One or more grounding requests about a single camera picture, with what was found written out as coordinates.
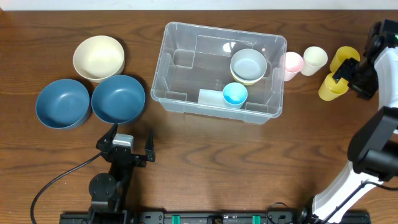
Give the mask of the yellow small bowl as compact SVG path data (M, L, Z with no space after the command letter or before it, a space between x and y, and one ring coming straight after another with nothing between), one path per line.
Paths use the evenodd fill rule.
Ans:
M238 83L241 83L242 85L245 86L250 86L258 82L259 80L243 80L239 77L233 76L234 80L237 81Z

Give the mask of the pink cup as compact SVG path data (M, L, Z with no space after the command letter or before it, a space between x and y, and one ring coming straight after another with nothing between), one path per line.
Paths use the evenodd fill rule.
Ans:
M284 81L290 81L303 69L303 58L296 52L286 52L280 58L284 63Z

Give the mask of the cream cup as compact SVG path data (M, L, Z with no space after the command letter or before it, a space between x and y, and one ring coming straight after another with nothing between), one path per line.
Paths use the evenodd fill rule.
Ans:
M305 76L312 76L319 71L327 61L327 53L322 48L311 46L304 51L303 68L300 72Z

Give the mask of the yellow cup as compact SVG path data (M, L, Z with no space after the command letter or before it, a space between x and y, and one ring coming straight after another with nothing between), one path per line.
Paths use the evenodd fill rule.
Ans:
M338 82L333 78L334 73L329 73L318 91L319 97L324 101L331 101L345 94L349 87L348 81L341 78Z
M343 46L340 47L337 51L336 54L334 55L331 64L330 64L330 71L331 72L336 72L339 67L341 66L341 64L346 60L346 59L350 59L350 58L354 58L357 61L360 61L360 54L359 52L349 46Z

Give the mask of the white small bowl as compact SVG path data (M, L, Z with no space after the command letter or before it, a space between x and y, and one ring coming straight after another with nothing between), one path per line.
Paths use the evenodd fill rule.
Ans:
M261 76L260 78L257 78L257 79L255 79L255 80L244 80L244 79L238 77L237 74L235 74L232 70L231 70L231 74L232 74L233 78L234 78L237 82L239 82L239 83L241 83L241 84L243 84L243 85L253 85L253 84L255 84L256 82L260 81L262 78L264 78L263 76Z

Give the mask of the light blue cup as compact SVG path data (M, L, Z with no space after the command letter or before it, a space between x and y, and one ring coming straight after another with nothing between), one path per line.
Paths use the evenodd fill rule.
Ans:
M227 108L240 109L247 98L248 91L241 83L232 82L223 88L224 105Z

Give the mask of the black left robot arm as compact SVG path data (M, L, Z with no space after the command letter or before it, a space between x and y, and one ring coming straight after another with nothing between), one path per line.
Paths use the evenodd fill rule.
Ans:
M124 204L134 168L145 167L155 161L153 131L149 132L145 154L133 153L134 138L117 133L115 123L96 143L102 158L111 164L109 172L100 173L89 184L91 207L89 224L134 223L134 213L126 210Z

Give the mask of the cream large bowl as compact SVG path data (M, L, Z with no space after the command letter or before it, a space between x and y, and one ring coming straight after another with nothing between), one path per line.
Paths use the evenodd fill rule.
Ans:
M110 36L93 36L76 48L73 66L83 78L100 83L122 73L125 66L124 49L119 41Z

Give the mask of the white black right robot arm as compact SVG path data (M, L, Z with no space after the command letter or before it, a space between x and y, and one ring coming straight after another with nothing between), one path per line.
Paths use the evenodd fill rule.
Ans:
M318 223L340 223L366 193L397 175L397 47L386 47L374 65L379 79L379 110L353 136L348 162L334 181L312 200Z

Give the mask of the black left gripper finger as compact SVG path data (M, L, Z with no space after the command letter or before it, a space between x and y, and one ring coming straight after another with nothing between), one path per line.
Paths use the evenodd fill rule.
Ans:
M149 131L149 135L145 145L145 153L146 153L146 161L154 162L155 161L155 151L154 151L154 142L153 142L154 133L153 130Z
M104 134L96 143L96 148L100 151L110 151L113 145L113 139L117 134L118 124L114 123L109 131Z

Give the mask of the grey-blue small bowl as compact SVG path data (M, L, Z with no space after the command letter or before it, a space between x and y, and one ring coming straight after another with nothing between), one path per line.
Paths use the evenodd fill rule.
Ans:
M255 80L265 75L267 60L257 50L242 49L232 56L230 70L244 80Z

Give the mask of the dark blue bowl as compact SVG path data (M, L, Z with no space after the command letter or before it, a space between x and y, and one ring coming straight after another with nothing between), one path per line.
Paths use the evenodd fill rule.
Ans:
M144 111L146 92L142 84L127 75L112 76L94 90L91 107L94 114L106 123L126 124Z
M35 112L39 121L52 129L73 129L91 113L91 98L86 87L72 79L48 84L38 95Z

